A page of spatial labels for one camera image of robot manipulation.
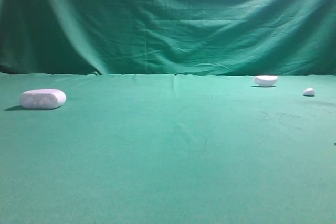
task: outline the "rounded white object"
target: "rounded white object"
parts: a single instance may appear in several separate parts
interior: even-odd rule
[[[315,90],[313,88],[307,88],[304,90],[303,94],[305,97],[314,97],[315,96]]]
[[[23,92],[20,105],[26,109],[55,109],[62,106],[67,97],[58,89],[36,89]]]
[[[255,76],[253,82],[262,87],[271,87],[278,81],[277,76]]]

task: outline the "green fabric floor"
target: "green fabric floor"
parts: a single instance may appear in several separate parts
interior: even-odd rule
[[[0,223],[335,224],[335,82],[2,75]],[[67,102],[18,106],[40,88]]]

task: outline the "green curtain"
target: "green curtain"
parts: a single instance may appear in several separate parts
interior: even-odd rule
[[[336,0],[0,0],[0,71],[335,74]]]

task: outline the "green cloth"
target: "green cloth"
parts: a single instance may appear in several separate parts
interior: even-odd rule
[[[0,71],[335,74],[335,0],[0,0]]]
[[[0,76],[0,223],[334,224],[336,77],[251,80]]]

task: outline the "white foam block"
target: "white foam block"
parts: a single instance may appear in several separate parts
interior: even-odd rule
[[[278,81],[277,76],[255,76],[253,82],[262,87],[271,87]]]
[[[315,90],[313,88],[307,88],[304,90],[303,94],[305,97],[314,97],[315,96]]]
[[[20,105],[26,109],[55,109],[62,106],[67,97],[58,89],[36,89],[23,92]]]

